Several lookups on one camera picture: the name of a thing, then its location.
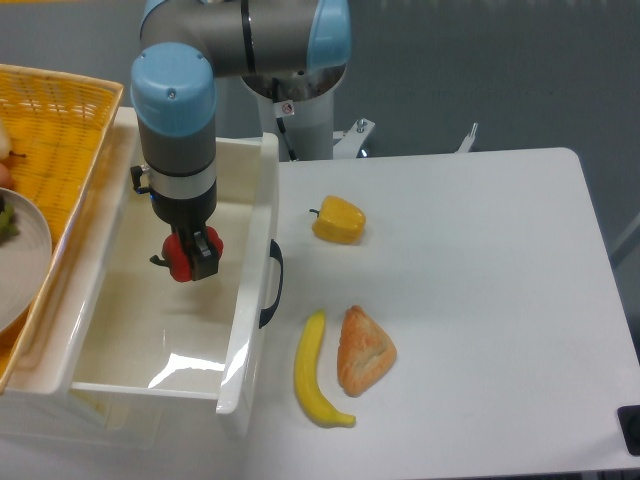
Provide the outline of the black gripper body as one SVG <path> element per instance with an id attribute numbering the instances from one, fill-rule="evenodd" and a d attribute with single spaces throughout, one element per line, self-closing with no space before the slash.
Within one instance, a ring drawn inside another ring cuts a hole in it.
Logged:
<path id="1" fill-rule="evenodd" d="M 188 199 L 173 199 L 152 192 L 150 199 L 152 209 L 160 220 L 175 230 L 189 234 L 205 230 L 206 222 L 217 205 L 216 192 L 205 192 Z"/>

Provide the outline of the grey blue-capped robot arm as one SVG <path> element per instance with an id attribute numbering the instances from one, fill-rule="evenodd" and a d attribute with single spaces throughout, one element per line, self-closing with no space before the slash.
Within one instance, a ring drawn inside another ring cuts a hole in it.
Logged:
<path id="1" fill-rule="evenodd" d="M 223 252 L 207 224 L 217 203 L 216 82 L 239 77 L 285 105 L 319 98 L 351 55 L 344 1 L 150 1 L 131 68 L 145 162 L 131 170 L 171 232 L 154 258 L 178 282 L 216 274 Z"/>

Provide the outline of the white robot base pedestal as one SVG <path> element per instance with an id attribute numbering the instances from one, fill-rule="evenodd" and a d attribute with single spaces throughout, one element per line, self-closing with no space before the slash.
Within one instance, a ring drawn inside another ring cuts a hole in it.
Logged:
<path id="1" fill-rule="evenodd" d="M 261 128 L 279 139 L 282 161 L 364 158 L 375 123 L 357 119 L 336 130 L 334 94 L 347 67 L 244 76 L 256 99 Z"/>

